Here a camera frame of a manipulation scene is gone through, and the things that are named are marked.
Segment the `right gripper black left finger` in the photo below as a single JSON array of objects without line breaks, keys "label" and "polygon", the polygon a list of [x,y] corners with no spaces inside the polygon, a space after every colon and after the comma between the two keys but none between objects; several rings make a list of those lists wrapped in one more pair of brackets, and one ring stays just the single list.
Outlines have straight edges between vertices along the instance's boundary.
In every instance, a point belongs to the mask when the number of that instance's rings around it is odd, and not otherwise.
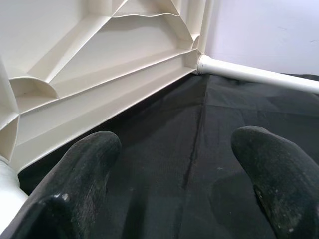
[{"label": "right gripper black left finger", "polygon": [[8,238],[89,239],[121,147],[109,131],[72,145],[9,224]]}]

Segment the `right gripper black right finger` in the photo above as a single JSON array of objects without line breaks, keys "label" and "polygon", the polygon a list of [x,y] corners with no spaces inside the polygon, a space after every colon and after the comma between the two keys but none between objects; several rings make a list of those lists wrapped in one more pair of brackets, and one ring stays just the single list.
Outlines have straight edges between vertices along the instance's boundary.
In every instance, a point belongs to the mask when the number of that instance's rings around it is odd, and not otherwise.
[{"label": "right gripper black right finger", "polygon": [[295,143],[257,126],[236,129],[231,148],[279,239],[319,237],[319,166]]}]

